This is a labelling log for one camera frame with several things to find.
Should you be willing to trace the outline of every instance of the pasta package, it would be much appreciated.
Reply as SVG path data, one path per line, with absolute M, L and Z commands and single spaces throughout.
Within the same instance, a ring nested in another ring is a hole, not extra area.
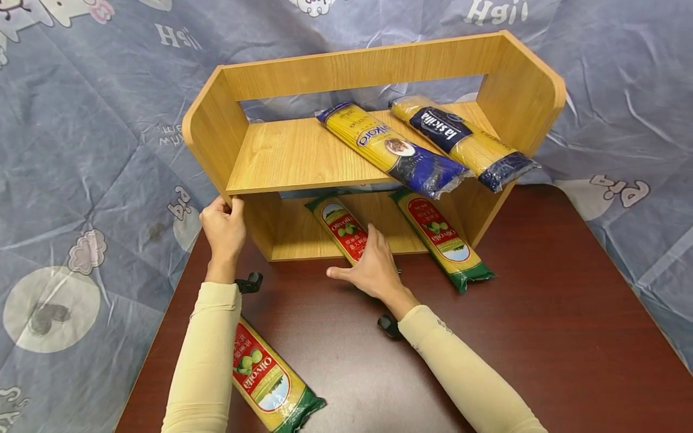
M 236 327 L 233 377 L 235 388 L 271 432 L 296 432 L 326 404 L 242 317 Z
M 471 168 L 479 182 L 497 193 L 503 186 L 539 167 L 474 123 L 423 96 L 404 96 L 390 111 L 454 160 Z
M 427 197 L 437 199 L 473 175 L 459 162 L 407 141 L 354 103 L 338 104 L 317 119 L 371 164 Z
M 487 280 L 495 276 L 433 203 L 408 190 L 397 191 L 390 197 L 458 292 L 466 292 L 468 281 Z
M 335 193 L 324 195 L 306 204 L 323 229 L 354 266 L 361 259 L 368 241 L 368 232 L 347 210 Z

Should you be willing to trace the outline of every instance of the red label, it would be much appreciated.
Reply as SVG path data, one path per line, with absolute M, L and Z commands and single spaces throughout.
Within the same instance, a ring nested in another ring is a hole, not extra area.
M 441 254 L 445 255 L 440 250 L 439 245 L 455 239 L 463 242 L 455 229 L 450 226 L 450 223 L 427 199 L 414 198 L 407 204 L 407 210 Z
M 255 390 L 275 365 L 278 365 L 277 360 L 267 352 L 265 347 L 243 324 L 239 323 L 236 327 L 236 341 L 234 342 L 234 378 L 248 395 Z
M 363 256 L 363 249 L 368 241 L 368 233 L 361 227 L 361 224 L 350 213 L 346 213 L 332 222 L 328 222 L 325 218 L 323 221 L 346 250 L 346 253 L 358 262 Z

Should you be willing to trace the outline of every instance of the plastic wrapper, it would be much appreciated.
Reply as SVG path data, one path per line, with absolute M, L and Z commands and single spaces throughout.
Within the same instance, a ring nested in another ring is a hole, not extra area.
M 317 118 L 373 165 L 427 197 L 437 199 L 473 175 L 459 162 L 408 141 L 354 103 L 336 105 Z
M 487 280 L 495 276 L 433 203 L 409 190 L 397 191 L 390 197 L 450 277 L 457 291 L 465 292 L 468 281 Z
M 352 266 L 361 259 L 368 232 L 337 198 L 324 195 L 306 204 Z
M 441 151 L 469 167 L 479 182 L 494 193 L 539 167 L 533 159 L 423 96 L 396 99 L 390 103 L 390 111 Z
M 233 377 L 235 388 L 271 432 L 296 432 L 326 404 L 242 317 L 236 328 Z

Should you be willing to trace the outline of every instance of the green package end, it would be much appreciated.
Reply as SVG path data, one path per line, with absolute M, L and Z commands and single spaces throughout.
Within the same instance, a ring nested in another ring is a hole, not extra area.
M 274 429 L 273 433 L 298 432 L 313 412 L 317 412 L 325 406 L 327 406 L 325 399 L 316 396 L 310 388 L 306 387 L 291 415 Z
M 394 200 L 395 203 L 399 203 L 399 201 L 402 199 L 402 197 L 406 197 L 407 195 L 411 194 L 413 191 L 408 190 L 406 188 L 400 188 L 394 193 L 390 194 L 389 197 Z
M 306 203 L 304 206 L 308 208 L 309 211 L 313 212 L 317 206 L 327 200 L 328 198 L 332 197 L 337 197 L 337 193 L 329 193 L 325 195 L 321 195 L 320 197 L 316 198 L 315 200 L 311 200 L 310 202 Z
M 448 274 L 450 280 L 457 288 L 460 293 L 465 293 L 467 291 L 468 281 L 483 281 L 495 277 L 495 274 L 488 268 L 483 262 L 479 262 L 478 265 L 470 269 L 455 272 L 454 274 Z

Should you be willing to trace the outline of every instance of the gray patterned backdrop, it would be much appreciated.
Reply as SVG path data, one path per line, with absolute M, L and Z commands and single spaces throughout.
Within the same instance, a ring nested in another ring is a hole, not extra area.
M 690 365 L 689 5 L 2 1 L 0 433 L 116 425 L 200 229 L 198 212 L 216 194 L 180 123 L 217 64 L 500 29 L 568 86 L 537 156 L 544 169 L 523 181 L 568 194 Z M 470 100 L 479 84 L 398 83 L 245 107 L 252 121 L 271 121 L 346 99 L 370 108 L 412 93 Z

